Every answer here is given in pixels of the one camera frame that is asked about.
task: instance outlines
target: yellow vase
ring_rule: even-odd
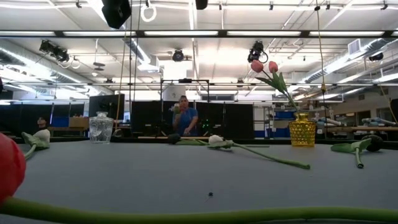
[[[315,122],[308,120],[308,113],[294,113],[294,115],[296,116],[296,120],[289,122],[292,146],[314,147],[316,128]]]

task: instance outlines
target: gray table surface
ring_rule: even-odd
[[[303,170],[234,148],[166,144],[52,143],[27,162],[15,197],[90,211],[192,213],[272,207],[398,209],[398,151],[355,156],[329,145],[257,151],[311,164]],[[208,199],[208,193],[214,197]],[[0,215],[0,223],[47,223]]]

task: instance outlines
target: pink tulip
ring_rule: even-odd
[[[26,170],[25,157],[18,145],[0,133],[0,205],[24,181]]]
[[[268,69],[269,69],[270,72],[278,72],[278,64],[276,64],[273,61],[270,61],[268,63]]]
[[[264,65],[258,60],[253,60],[250,65],[251,69],[257,73],[261,72],[264,69]]]

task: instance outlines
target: glass jar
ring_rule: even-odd
[[[113,119],[108,118],[107,112],[97,112],[96,117],[90,118],[91,143],[109,144],[112,136]]]
[[[308,113],[294,113],[295,121],[289,122],[290,139],[292,146],[314,147],[315,129],[314,121],[308,120]]]

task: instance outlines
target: blue shirt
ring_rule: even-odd
[[[188,108],[186,111],[181,113],[180,122],[177,126],[177,134],[180,136],[184,135],[185,128],[188,128],[191,124],[193,117],[198,116],[198,111],[193,108]],[[173,114],[173,124],[175,121],[175,113]],[[196,125],[191,129],[189,136],[197,135],[197,127]]]

